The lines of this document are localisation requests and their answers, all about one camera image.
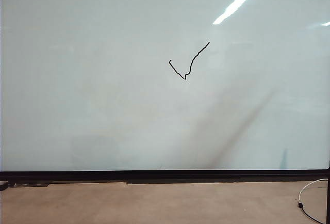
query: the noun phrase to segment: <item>black stand base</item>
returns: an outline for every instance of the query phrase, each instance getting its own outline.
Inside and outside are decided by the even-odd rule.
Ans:
[[[326,202],[326,224],[330,224],[330,175],[328,175],[328,197]]]
[[[0,181],[0,191],[8,188],[8,181]]]

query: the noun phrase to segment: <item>concrete floor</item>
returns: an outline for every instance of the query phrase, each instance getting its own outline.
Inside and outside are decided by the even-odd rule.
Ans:
[[[308,182],[51,184],[1,193],[1,223],[313,223],[297,207]],[[326,182],[302,195],[305,210],[325,223]]]

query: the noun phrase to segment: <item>black line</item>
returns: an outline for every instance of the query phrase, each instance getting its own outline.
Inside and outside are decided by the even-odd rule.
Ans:
[[[183,77],[178,71],[175,70],[175,68],[174,68],[174,67],[172,66],[172,64],[171,64],[171,61],[172,61],[172,60],[169,61],[169,64],[170,64],[171,67],[174,69],[174,71],[175,71],[178,75],[180,75],[181,78],[183,78],[184,80],[186,80],[186,79],[185,79],[185,78],[184,78],[184,77]]]
[[[178,74],[178,75],[180,75],[180,77],[181,78],[183,78],[184,80],[187,80],[187,75],[189,75],[190,73],[191,73],[191,67],[192,67],[192,64],[193,64],[193,62],[194,62],[194,60],[196,59],[196,57],[198,57],[198,55],[200,54],[200,52],[201,51],[203,51],[206,47],[207,47],[207,45],[209,45],[210,44],[210,42],[208,42],[205,46],[204,46],[204,48],[202,48],[196,55],[195,55],[195,57],[192,59],[192,61],[191,61],[191,64],[190,64],[190,68],[189,68],[189,73],[186,73],[185,74],[185,77],[183,77],[174,67],[173,67],[173,65],[171,64],[171,61],[172,60],[170,60],[169,61],[169,64],[171,65],[171,67],[173,68],[173,70]]]

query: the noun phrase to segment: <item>white cable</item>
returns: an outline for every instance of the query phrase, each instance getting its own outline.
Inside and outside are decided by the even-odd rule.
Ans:
[[[318,182],[318,181],[326,181],[326,180],[328,180],[328,179],[318,179],[318,180],[315,180],[315,181],[313,181],[313,182],[307,184],[304,188],[302,188],[301,191],[299,192],[298,203],[300,202],[300,195],[301,195],[301,193],[304,191],[304,189],[306,189],[309,185],[311,185],[311,184],[313,184],[313,183],[315,183],[315,182]]]

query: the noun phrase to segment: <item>cable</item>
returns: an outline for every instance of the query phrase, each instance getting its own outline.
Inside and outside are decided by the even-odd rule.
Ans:
[[[315,182],[318,182],[318,181],[327,181],[328,179],[318,179],[318,180],[315,180],[309,184],[307,184],[304,188],[301,189],[301,191],[299,192],[299,197],[298,197],[298,207],[302,210],[302,212],[307,216],[309,217],[310,219],[312,219],[313,221],[319,223],[319,224],[324,224],[322,222],[320,222],[319,220],[316,220],[315,218],[313,218],[312,216],[310,216],[309,214],[306,213],[306,211],[304,210],[304,206],[302,204],[302,202],[300,201],[300,196],[301,196],[301,193],[311,184],[315,183]]]

